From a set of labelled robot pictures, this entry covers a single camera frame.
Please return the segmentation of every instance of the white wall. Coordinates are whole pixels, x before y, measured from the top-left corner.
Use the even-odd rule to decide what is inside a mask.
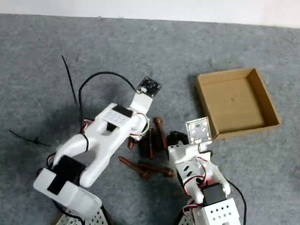
[[[0,13],[243,23],[300,28],[300,0],[0,0]]]

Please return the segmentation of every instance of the white plastic part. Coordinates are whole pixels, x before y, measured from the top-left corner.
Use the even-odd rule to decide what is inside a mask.
[[[202,208],[193,209],[196,225],[240,225],[234,199],[227,199]]]
[[[76,212],[72,210],[67,210],[67,212],[77,216]],[[82,224],[78,219],[74,219],[66,215],[62,215],[59,221],[57,221],[55,225],[82,225]],[[93,215],[91,218],[85,219],[85,225],[108,225],[108,222],[104,216],[103,211],[99,209],[97,213]]]
[[[134,112],[131,118],[113,110],[116,104],[111,103],[106,107],[85,130],[89,140],[88,150],[94,151],[94,161],[87,166],[80,177],[80,185],[90,187],[98,176],[109,164],[111,156],[119,146],[128,138],[133,128],[145,127],[147,121],[143,115]],[[116,128],[112,132],[106,130],[107,123],[112,123]],[[63,155],[73,157],[86,150],[87,142],[83,135],[77,134],[63,144],[57,151],[54,165]]]
[[[44,168],[34,181],[33,187],[54,201],[75,210],[81,217],[90,218],[97,213],[97,209],[102,206],[101,200],[69,181],[65,183],[58,195],[48,191],[55,177],[55,173]]]
[[[151,106],[152,98],[145,95],[144,93],[136,93],[132,103],[130,104],[130,108],[146,114]]]
[[[226,197],[230,194],[230,186],[225,177],[221,174],[218,167],[210,162],[210,152],[201,153],[201,144],[173,145],[169,146],[169,159],[184,184],[188,195],[192,196],[197,204],[203,202],[203,193],[198,187],[196,179],[204,176],[209,184],[221,183]]]

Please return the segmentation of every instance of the open cardboard tray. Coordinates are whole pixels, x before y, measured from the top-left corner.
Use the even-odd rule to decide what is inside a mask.
[[[260,132],[280,124],[255,68],[200,74],[196,83],[213,139]]]

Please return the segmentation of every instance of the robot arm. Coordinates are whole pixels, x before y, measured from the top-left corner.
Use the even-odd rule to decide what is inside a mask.
[[[85,129],[84,135],[74,135],[58,148],[53,167],[44,168],[33,187],[80,217],[94,216],[102,202],[80,185],[88,188],[95,182],[126,138],[140,140],[147,132],[146,113],[160,88],[160,84],[146,77],[129,108],[109,104]],[[87,167],[72,158],[85,151],[93,151],[96,155]]]
[[[90,187],[107,167],[110,157],[131,133],[140,134],[149,123],[145,114],[111,103],[85,130],[85,136],[77,134],[62,145],[55,156],[56,166],[62,156],[73,157],[85,151],[95,152],[94,161],[84,170],[80,177],[80,185]],[[140,139],[141,135],[132,135]]]
[[[211,163],[211,143],[207,118],[187,122],[189,144],[168,147],[170,162],[193,204],[188,214],[195,225],[240,225],[234,200],[228,199],[230,186],[218,167]],[[186,220],[181,218],[179,224]]]

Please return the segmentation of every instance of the screw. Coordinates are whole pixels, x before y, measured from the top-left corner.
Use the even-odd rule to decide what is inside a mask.
[[[153,166],[153,165],[146,164],[146,163],[139,163],[139,166],[147,168],[147,169],[152,170],[152,171],[157,171],[159,173],[162,173],[166,177],[174,176],[174,171],[169,169],[169,168],[157,167],[157,166]]]
[[[161,139],[161,142],[163,144],[163,148],[164,150],[168,148],[168,145],[167,145],[167,140],[165,138],[165,133],[164,133],[164,130],[163,130],[163,119],[160,118],[160,117],[156,117],[153,119],[153,122],[155,123],[157,129],[158,129],[158,132],[160,134],[160,139]]]
[[[149,152],[150,152],[150,158],[154,158],[153,155],[153,147],[152,147],[152,136],[153,136],[154,129],[149,128],[149,133],[148,133],[148,141],[149,141]]]
[[[134,145],[135,145],[135,139],[133,137],[129,137],[128,138],[128,145],[127,145],[127,147],[129,149],[133,149]]]
[[[125,165],[127,165],[128,167],[130,167],[131,169],[135,170],[136,172],[138,172],[138,174],[142,175],[142,177],[146,180],[149,178],[149,173],[148,171],[144,171],[141,168],[139,168],[136,164],[130,162],[128,159],[119,156],[119,160],[124,163]]]

